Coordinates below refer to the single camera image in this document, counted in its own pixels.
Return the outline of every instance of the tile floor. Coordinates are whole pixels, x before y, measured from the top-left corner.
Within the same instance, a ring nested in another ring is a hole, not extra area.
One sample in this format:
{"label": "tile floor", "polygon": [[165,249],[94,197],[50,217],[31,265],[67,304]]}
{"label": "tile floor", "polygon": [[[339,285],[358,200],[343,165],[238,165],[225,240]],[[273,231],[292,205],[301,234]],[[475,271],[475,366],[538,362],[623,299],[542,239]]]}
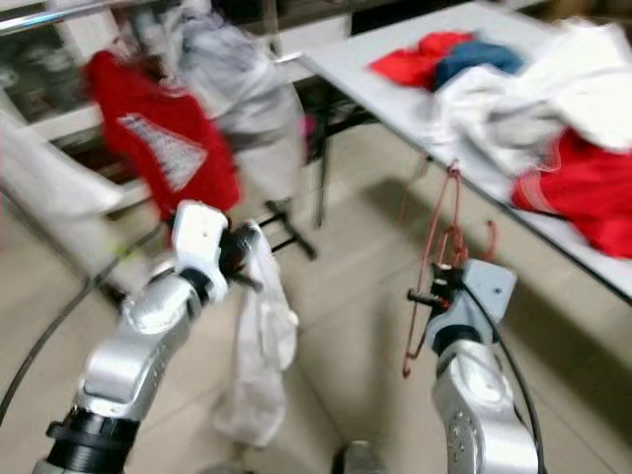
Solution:
{"label": "tile floor", "polygon": [[[355,438],[372,441],[393,474],[445,472],[442,426],[430,396],[434,355],[425,351],[408,381],[400,376],[410,311],[404,294],[415,279],[442,181],[431,169],[413,183],[399,222],[414,162],[409,148],[379,125],[336,137],[326,224],[310,231],[320,258],[309,263],[295,247],[278,255],[301,329],[297,361],[286,377],[288,411],[272,445],[244,451],[212,428],[241,297],[233,288],[204,312],[171,363],[127,472],[198,474],[232,460],[262,474],[321,474],[336,448]],[[307,229],[316,171],[305,172],[305,192],[295,203],[294,217]],[[258,214],[250,202],[235,211],[242,218]],[[449,204],[441,216],[449,218]],[[632,472],[630,307],[466,192],[462,223],[475,252],[486,245],[487,219],[499,225],[498,261],[519,276],[505,334],[534,392],[549,472]],[[151,210],[140,207],[117,227],[131,236],[152,224]],[[28,346],[78,287],[77,278],[5,213],[2,392]],[[47,424],[64,415],[83,361],[115,323],[115,312],[95,294],[53,337],[0,429],[0,473],[30,472],[46,453]]]}

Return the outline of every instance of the white print on shirt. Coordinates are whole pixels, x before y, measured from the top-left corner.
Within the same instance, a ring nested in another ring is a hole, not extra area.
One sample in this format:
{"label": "white print on shirt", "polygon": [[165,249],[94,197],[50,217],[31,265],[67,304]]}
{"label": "white print on shirt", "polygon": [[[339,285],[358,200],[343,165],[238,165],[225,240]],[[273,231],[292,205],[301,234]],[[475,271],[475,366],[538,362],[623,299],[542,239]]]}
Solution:
{"label": "white print on shirt", "polygon": [[149,146],[175,192],[187,185],[204,162],[206,151],[201,145],[158,126],[141,114],[127,114],[118,122]]}

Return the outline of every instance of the blue cloth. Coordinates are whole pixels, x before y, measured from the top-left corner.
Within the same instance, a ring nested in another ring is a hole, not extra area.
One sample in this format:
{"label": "blue cloth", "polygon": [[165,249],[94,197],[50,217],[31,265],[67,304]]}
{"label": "blue cloth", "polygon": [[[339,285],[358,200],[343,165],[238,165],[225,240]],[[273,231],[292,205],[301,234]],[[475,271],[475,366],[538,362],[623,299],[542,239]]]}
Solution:
{"label": "blue cloth", "polygon": [[459,72],[469,67],[491,64],[509,74],[516,73],[524,61],[513,50],[499,44],[474,39],[455,46],[436,67],[434,89],[438,89]]}

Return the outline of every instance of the table leg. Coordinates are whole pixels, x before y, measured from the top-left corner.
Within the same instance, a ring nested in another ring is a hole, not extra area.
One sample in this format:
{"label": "table leg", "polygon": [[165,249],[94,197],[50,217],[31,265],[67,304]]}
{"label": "table leg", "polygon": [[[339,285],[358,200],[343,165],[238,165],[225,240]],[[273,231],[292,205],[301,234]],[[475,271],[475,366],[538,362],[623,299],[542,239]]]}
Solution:
{"label": "table leg", "polygon": [[287,240],[281,242],[273,248],[273,252],[276,252],[290,244],[296,244],[301,248],[303,252],[305,252],[309,260],[316,260],[316,258],[318,257],[318,252],[316,251],[316,248],[303,237],[303,235],[296,229],[296,227],[292,225],[286,209],[279,207],[277,203],[272,200],[267,200],[265,202],[265,206],[266,209],[271,212],[273,216],[265,220],[264,222],[261,222],[259,224],[260,227],[265,227],[266,225],[273,222],[280,222],[285,232],[289,235],[289,238]]}
{"label": "table leg", "polygon": [[333,103],[334,90],[333,88],[327,88],[325,92],[325,104],[323,108],[323,114],[321,120],[323,121],[323,130],[325,130],[321,143],[320,143],[320,180],[318,184],[318,204],[316,210],[316,228],[321,228],[325,220],[325,206],[327,201],[327,178],[329,174],[329,136],[327,135],[327,129],[329,128],[329,122],[332,115],[332,103]]}

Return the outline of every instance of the white cloth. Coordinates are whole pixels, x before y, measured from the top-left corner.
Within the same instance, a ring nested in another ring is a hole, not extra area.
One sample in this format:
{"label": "white cloth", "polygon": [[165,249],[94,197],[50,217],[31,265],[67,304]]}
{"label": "white cloth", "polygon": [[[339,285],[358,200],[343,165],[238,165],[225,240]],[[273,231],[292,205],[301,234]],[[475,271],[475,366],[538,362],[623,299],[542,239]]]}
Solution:
{"label": "white cloth", "polygon": [[436,141],[469,139],[508,176],[540,166],[570,125],[613,151],[632,145],[632,54],[619,27],[572,20],[515,76],[465,70],[436,92]]}
{"label": "white cloth", "polygon": [[614,153],[632,149],[632,65],[574,82],[552,107],[587,141]]}
{"label": "white cloth", "polygon": [[[100,214],[123,197],[123,191],[84,168],[28,127],[0,112],[2,173],[0,182],[91,276],[124,248]],[[122,262],[109,281],[129,293],[151,278],[141,255]]]}
{"label": "white cloth", "polygon": [[303,113],[293,86],[260,39],[190,1],[164,20],[168,72],[199,100],[265,197],[291,198],[305,163]]}
{"label": "white cloth", "polygon": [[264,289],[246,293],[237,325],[233,378],[214,424],[237,442],[264,447],[285,415],[282,372],[294,358],[298,320],[285,298],[270,245],[261,229],[259,234],[247,270]]}

